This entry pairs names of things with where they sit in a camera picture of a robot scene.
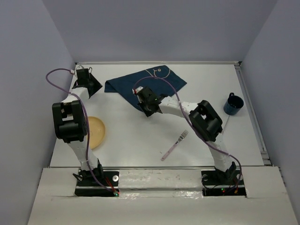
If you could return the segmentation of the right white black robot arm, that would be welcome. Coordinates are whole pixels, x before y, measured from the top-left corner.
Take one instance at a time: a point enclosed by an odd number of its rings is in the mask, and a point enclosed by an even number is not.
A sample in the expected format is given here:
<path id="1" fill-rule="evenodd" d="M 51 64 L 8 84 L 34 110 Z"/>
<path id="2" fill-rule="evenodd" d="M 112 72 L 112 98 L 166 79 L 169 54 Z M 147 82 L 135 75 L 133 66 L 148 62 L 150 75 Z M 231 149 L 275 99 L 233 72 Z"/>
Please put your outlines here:
<path id="1" fill-rule="evenodd" d="M 212 179 L 221 185 L 232 182 L 236 164 L 223 141 L 222 119 L 208 101 L 181 102 L 171 96 L 158 96 L 149 87 L 141 86 L 133 89 L 133 94 L 138 99 L 138 106 L 147 117 L 154 113 L 161 113 L 186 119 L 195 134 L 209 147 L 215 168 Z"/>

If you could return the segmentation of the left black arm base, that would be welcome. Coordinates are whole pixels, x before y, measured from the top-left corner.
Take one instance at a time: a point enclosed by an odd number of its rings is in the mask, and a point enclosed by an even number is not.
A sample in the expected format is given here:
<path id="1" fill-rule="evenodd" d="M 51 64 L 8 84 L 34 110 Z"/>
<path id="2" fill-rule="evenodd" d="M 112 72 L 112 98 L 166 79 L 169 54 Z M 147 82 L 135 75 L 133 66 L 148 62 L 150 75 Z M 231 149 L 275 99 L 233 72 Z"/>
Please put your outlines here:
<path id="1" fill-rule="evenodd" d="M 103 185 L 99 185 L 92 176 L 84 178 L 81 170 L 73 173 L 76 179 L 75 196 L 78 197 L 119 197 L 119 171 L 104 171 L 101 178 L 96 175 L 97 180 Z"/>

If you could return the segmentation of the navy whale placemat cloth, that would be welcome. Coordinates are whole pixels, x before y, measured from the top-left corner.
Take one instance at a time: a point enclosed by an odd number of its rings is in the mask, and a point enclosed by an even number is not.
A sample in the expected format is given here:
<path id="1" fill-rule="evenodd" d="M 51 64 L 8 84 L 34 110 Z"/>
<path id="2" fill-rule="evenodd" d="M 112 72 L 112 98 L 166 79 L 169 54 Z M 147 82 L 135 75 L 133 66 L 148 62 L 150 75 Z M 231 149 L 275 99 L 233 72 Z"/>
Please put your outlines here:
<path id="1" fill-rule="evenodd" d="M 173 96 L 186 84 L 187 82 L 177 76 L 168 66 L 162 65 L 108 80 L 105 82 L 105 92 L 120 94 L 140 111 L 138 99 L 132 92 L 134 87 L 149 87 L 157 95 Z"/>

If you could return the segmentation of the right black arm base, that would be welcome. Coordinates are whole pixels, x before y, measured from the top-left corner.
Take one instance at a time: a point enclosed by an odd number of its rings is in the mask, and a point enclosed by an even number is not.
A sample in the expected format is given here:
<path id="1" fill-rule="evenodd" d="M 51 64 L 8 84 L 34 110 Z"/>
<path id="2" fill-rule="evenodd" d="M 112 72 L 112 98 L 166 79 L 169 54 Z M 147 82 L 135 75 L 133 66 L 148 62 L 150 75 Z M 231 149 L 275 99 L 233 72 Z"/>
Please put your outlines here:
<path id="1" fill-rule="evenodd" d="M 237 170 L 233 174 L 233 178 L 226 181 L 221 181 L 217 177 L 215 170 L 201 171 L 202 195 L 204 197 L 217 196 L 244 196 L 246 197 L 246 189 L 243 177 L 240 176 L 240 171 Z"/>

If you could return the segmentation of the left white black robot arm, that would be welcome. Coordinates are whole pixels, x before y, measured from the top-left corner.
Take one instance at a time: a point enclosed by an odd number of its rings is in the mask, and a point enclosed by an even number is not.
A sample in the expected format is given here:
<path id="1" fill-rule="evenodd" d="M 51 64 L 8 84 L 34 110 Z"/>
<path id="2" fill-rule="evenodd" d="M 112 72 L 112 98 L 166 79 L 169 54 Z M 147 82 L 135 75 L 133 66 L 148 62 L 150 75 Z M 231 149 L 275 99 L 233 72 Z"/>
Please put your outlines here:
<path id="1" fill-rule="evenodd" d="M 54 69 L 46 75 L 46 80 L 55 88 L 67 93 L 61 102 L 52 105 L 52 116 L 56 137 L 63 140 L 75 153 L 81 172 L 77 177 L 88 180 L 93 185 L 100 185 L 104 179 L 103 167 L 90 148 L 90 126 L 84 102 L 102 88 L 100 82 L 87 68 L 76 70 L 63 69 L 76 77 L 70 91 L 65 90 L 49 80 Z"/>

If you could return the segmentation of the yellow round plate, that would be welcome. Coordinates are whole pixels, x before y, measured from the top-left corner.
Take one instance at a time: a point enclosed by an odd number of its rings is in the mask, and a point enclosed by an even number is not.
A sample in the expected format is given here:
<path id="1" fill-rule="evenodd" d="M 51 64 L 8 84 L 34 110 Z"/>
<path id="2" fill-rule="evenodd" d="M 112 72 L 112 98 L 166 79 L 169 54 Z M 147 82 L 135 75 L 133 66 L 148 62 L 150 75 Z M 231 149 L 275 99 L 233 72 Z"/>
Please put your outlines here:
<path id="1" fill-rule="evenodd" d="M 98 147 L 105 138 L 105 124 L 97 117 L 89 116 L 90 127 L 90 148 L 93 150 Z"/>

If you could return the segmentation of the fork with pink handle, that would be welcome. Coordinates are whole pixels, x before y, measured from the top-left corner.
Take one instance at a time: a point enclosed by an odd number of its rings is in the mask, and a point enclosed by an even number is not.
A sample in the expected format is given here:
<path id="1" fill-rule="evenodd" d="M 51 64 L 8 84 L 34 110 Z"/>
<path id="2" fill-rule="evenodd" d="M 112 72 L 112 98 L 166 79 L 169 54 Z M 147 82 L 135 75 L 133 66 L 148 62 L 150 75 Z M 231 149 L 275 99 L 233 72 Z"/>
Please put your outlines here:
<path id="1" fill-rule="evenodd" d="M 179 136 L 178 140 L 172 145 L 172 147 L 161 157 L 161 161 L 164 161 L 171 152 L 177 147 L 177 145 L 185 139 L 185 137 L 188 135 L 188 131 L 184 130 L 183 133 Z"/>

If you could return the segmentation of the dark blue mug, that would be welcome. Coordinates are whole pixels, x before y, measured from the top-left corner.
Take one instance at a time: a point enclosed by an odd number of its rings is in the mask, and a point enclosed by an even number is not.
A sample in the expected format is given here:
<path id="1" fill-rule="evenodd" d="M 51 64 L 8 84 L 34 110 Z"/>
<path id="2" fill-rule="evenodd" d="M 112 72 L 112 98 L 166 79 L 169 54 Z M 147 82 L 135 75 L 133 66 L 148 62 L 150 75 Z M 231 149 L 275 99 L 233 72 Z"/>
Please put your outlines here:
<path id="1" fill-rule="evenodd" d="M 236 96 L 233 92 L 229 94 L 227 101 L 223 106 L 223 110 L 227 115 L 234 116 L 244 106 L 244 101 L 241 97 Z"/>

